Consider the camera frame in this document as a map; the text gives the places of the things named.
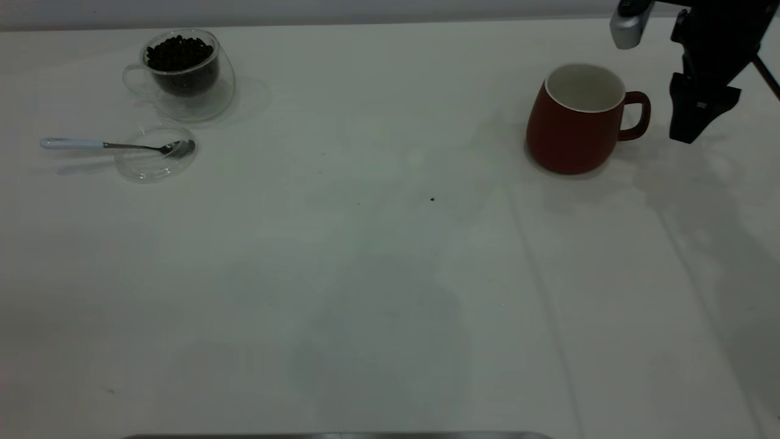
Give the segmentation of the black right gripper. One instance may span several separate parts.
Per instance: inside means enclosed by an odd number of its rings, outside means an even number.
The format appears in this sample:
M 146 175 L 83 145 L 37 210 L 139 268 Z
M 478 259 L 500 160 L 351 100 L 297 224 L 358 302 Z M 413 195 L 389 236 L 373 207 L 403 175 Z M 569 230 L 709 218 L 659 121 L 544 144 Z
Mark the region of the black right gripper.
M 741 89 L 729 84 L 749 64 L 778 91 L 778 81 L 759 56 L 761 43 L 778 12 L 777 1 L 674 1 L 684 7 L 671 39 L 682 45 L 683 74 L 669 87 L 669 138 L 692 144 L 716 118 L 733 109 Z

